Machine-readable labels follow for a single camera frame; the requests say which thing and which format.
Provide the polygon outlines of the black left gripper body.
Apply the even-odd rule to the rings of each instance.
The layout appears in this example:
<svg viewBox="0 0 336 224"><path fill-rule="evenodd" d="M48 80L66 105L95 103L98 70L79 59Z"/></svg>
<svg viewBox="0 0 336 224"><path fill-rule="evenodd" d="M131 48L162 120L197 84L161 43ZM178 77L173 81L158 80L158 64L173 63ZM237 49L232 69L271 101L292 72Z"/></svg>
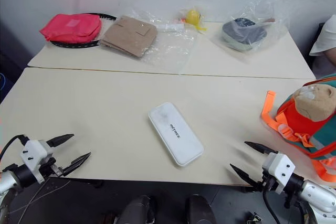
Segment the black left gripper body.
<svg viewBox="0 0 336 224"><path fill-rule="evenodd" d="M56 159L51 157L46 163L41 165L41 174L43 178L47 178L51 175L61 177L64 175L64 171L56 165Z"/></svg>

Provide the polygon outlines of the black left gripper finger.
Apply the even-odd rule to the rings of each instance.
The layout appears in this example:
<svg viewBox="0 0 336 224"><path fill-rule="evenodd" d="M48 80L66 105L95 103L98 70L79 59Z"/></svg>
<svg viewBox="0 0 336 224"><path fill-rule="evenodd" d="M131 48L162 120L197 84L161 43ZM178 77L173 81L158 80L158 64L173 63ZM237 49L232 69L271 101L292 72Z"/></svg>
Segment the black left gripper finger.
<svg viewBox="0 0 336 224"><path fill-rule="evenodd" d="M90 155L91 152L74 159L68 167L62 169L62 176L65 177L78 169L89 158Z"/></svg>
<svg viewBox="0 0 336 224"><path fill-rule="evenodd" d="M46 143L50 147L57 147L57 146L65 143L66 141L68 141L73 136L74 136L74 134L65 134L65 135L61 135L61 136L56 136L56 137L48 140Z"/></svg>

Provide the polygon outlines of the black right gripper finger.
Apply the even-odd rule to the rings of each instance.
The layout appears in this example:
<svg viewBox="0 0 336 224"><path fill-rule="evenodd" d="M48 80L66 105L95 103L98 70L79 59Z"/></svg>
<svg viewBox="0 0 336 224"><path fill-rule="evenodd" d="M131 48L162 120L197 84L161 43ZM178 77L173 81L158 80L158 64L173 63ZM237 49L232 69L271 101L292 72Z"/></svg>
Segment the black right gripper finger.
<svg viewBox="0 0 336 224"><path fill-rule="evenodd" d="M256 182L253 179L251 179L246 172L236 167L235 165L230 164L230 166L243 181L247 182L249 185L251 185L254 188L258 188L259 182Z"/></svg>
<svg viewBox="0 0 336 224"><path fill-rule="evenodd" d="M266 154L266 155L269 155L270 153L276 153L277 154L277 151L275 151L272 148L269 148L269 147L267 147L263 144L250 142L250 141L245 141L244 143L247 144L248 146L250 146L251 148L253 148L254 150L262 153L262 154Z"/></svg>

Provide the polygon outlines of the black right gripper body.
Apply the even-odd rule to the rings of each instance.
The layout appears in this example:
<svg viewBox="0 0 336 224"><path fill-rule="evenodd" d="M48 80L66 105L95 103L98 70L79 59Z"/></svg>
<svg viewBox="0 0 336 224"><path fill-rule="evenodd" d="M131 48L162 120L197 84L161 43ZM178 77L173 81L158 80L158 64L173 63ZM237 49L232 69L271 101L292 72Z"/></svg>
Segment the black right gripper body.
<svg viewBox="0 0 336 224"><path fill-rule="evenodd" d="M276 190L276 178L269 174L266 170L263 170L262 180L257 182L254 186L255 191L275 191Z"/></svg>

